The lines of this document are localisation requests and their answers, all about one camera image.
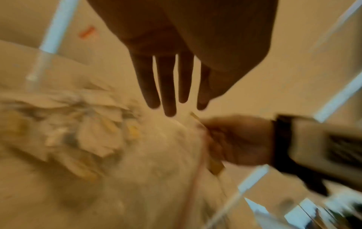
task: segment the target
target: scrap pile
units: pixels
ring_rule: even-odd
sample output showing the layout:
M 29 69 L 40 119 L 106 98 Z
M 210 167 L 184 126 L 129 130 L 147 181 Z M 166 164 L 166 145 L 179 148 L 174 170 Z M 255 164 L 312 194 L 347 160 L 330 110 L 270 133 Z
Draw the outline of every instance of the scrap pile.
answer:
M 112 91 L 2 91 L 0 102 L 6 145 L 89 181 L 102 176 L 102 160 L 140 135 L 138 107 L 125 106 Z

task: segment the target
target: hand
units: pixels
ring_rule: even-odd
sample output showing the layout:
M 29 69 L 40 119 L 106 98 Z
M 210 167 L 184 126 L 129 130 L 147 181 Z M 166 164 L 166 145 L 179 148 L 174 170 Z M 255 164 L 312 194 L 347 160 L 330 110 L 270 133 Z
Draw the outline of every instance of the hand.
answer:
M 201 123 L 207 129 L 211 157 L 247 166 L 272 164 L 274 133 L 270 120 L 233 115 Z
M 143 97 L 176 114 L 173 69 L 178 55 L 179 101 L 188 100 L 196 55 L 201 63 L 198 109 L 226 93 L 268 54 L 278 0 L 88 0 L 129 49 Z

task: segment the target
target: black wristband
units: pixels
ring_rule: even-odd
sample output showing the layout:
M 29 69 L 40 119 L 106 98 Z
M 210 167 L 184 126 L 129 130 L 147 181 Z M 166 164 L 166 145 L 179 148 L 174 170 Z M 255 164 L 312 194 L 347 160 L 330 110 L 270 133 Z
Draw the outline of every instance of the black wristband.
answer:
M 328 196 L 329 192 L 320 175 L 311 169 L 297 164 L 288 155 L 293 136 L 292 120 L 294 118 L 296 116 L 279 115 L 273 121 L 275 138 L 273 166 L 280 172 L 296 175 L 309 190 Z

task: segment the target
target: tan floor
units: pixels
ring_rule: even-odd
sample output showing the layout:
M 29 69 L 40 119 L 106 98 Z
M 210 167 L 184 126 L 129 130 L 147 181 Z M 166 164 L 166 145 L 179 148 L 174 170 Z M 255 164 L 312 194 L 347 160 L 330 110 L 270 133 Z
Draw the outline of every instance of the tan floor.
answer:
M 361 71 L 362 10 L 325 43 L 318 53 L 308 52 L 352 2 L 353 0 L 281 0 L 268 57 L 227 94 L 213 101 L 204 112 L 196 110 L 200 72 L 200 64 L 196 60 L 190 100 L 184 105 L 178 104 L 176 118 L 183 118 L 190 111 L 200 117 L 242 113 L 270 118 L 276 112 L 312 115 Z M 57 3 L 56 0 L 1 2 L 0 40 L 38 47 Z M 97 28 L 98 38 L 92 41 L 79 39 L 79 32 L 90 25 Z M 145 104 L 127 49 L 109 32 L 85 0 L 80 1 L 59 54 L 88 65 L 93 74 L 102 74 L 115 82 L 121 90 Z M 0 55 L 0 59 L 6 59 L 6 52 Z M 25 65 L 22 62 L 15 64 L 20 68 Z M 14 74 L 5 71 L 5 68 L 2 67 L 2 77 Z M 17 74 L 24 75 L 27 69 L 29 66 L 19 70 Z M 332 116 L 331 121 L 354 124 L 359 120 L 362 117 L 361 96 L 358 93 L 353 97 Z M 155 113 L 162 115 L 162 110 Z M 232 173 L 235 181 L 239 182 L 250 171 L 249 168 L 234 167 Z M 269 182 L 278 181 L 271 179 L 263 183 L 264 186 L 260 189 L 267 190 Z

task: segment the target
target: black strap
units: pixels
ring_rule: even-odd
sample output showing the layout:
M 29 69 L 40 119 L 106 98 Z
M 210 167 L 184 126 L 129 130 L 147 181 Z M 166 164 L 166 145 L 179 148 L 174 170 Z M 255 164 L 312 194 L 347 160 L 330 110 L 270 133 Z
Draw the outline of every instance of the black strap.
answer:
M 328 196 L 329 192 L 320 174 L 297 164 L 288 155 L 293 135 L 292 120 L 294 118 L 296 116 L 279 115 L 273 121 L 275 138 L 273 166 L 280 172 L 296 175 L 309 190 Z

